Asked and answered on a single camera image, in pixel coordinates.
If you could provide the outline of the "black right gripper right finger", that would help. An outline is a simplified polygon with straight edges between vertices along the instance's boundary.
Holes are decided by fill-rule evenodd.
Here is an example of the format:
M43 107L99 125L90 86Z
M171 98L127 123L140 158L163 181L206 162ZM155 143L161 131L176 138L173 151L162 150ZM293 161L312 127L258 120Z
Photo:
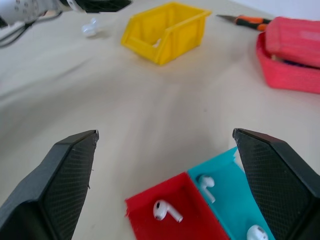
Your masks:
M235 128L250 191L277 240L320 238L320 176L284 140Z

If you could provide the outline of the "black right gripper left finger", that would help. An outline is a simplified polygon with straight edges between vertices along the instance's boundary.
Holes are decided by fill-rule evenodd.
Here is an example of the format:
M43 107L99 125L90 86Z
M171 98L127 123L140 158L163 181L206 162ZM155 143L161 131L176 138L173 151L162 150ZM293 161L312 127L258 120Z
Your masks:
M2 240L70 240L92 173L99 140L88 130L56 142L0 207Z

